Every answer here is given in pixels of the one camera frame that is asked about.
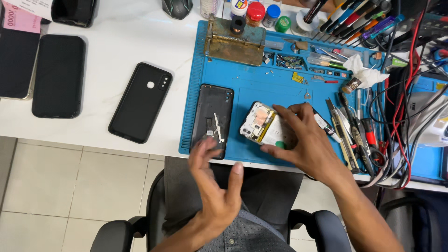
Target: hand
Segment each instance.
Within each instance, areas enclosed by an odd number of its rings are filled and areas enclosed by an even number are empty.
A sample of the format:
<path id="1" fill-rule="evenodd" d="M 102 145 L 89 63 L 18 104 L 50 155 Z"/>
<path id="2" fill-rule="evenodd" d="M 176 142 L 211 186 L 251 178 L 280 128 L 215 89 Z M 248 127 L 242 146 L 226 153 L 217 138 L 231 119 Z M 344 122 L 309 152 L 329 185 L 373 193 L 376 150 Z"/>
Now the hand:
<path id="1" fill-rule="evenodd" d="M 330 188 L 335 182 L 353 180 L 347 167 L 334 152 L 325 131 L 314 120 L 309 103 L 291 105 L 288 109 L 279 105 L 273 105 L 273 108 L 296 132 L 298 143 L 290 151 L 265 144 L 260 148 L 262 151 L 293 163 Z"/>
<path id="2" fill-rule="evenodd" d="M 221 150 L 213 138 L 203 140 L 191 151 L 188 163 L 190 171 L 198 184 L 202 199 L 202 210 L 194 217 L 199 222 L 207 240 L 219 236 L 228 227 L 241 209 L 241 187 L 243 184 L 243 165 L 236 163 L 228 178 L 228 190 L 221 189 L 215 181 L 209 160 L 219 155 Z"/>

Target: receipt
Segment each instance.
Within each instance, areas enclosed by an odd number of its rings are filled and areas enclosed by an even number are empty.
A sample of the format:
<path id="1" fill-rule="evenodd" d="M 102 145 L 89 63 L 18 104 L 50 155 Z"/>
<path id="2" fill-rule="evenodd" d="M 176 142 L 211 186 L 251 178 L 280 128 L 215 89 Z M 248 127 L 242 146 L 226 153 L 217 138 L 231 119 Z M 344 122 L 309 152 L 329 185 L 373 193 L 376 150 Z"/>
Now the receipt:
<path id="1" fill-rule="evenodd" d="M 53 21 L 51 14 L 53 0 L 6 0 L 6 2 L 31 12 L 36 16 Z"/>
<path id="2" fill-rule="evenodd" d="M 2 2 L 4 6 L 3 28 L 40 33 L 41 17 L 22 10 L 15 5 L 6 3 L 5 1 Z"/>

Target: paper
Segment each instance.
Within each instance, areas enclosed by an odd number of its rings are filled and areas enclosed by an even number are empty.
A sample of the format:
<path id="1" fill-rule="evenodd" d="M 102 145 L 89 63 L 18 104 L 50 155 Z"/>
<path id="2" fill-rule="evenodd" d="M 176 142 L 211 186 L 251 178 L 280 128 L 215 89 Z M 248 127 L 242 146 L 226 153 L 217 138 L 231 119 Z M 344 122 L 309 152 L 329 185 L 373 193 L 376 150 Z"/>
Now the paper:
<path id="1" fill-rule="evenodd" d="M 362 61 L 359 54 L 351 56 L 343 66 L 353 72 L 352 77 L 356 77 L 361 81 L 361 85 L 357 88 L 368 88 L 373 86 L 375 83 L 382 82 L 389 74 L 382 74 L 376 69 L 364 69 L 362 68 Z"/>
<path id="2" fill-rule="evenodd" d="M 40 33 L 41 17 L 33 15 L 19 7 L 2 1 L 5 12 L 3 28 Z"/>
<path id="3" fill-rule="evenodd" d="M 53 21 L 51 13 L 53 0 L 6 0 L 6 2 L 31 12 L 36 16 Z"/>

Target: gray shirt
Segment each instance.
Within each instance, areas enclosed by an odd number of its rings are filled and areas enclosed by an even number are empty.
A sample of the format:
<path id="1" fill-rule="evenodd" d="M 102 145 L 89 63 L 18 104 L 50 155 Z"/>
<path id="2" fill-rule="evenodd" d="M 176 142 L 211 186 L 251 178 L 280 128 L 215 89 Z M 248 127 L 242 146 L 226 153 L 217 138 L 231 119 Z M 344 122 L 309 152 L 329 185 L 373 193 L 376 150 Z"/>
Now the gray shirt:
<path id="1" fill-rule="evenodd" d="M 220 236 L 205 244 L 198 251 L 295 252 L 279 231 L 245 210 L 240 210 L 235 220 Z"/>

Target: brass pcb holder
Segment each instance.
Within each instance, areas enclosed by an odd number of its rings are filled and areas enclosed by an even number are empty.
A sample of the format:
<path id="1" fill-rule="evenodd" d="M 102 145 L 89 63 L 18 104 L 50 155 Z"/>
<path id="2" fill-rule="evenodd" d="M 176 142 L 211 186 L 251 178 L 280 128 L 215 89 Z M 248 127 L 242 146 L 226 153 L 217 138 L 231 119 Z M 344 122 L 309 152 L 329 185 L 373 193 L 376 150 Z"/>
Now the brass pcb holder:
<path id="1" fill-rule="evenodd" d="M 246 26 L 244 32 L 230 32 L 230 20 L 210 16 L 204 55 L 211 58 L 260 66 L 263 61 L 266 29 Z"/>

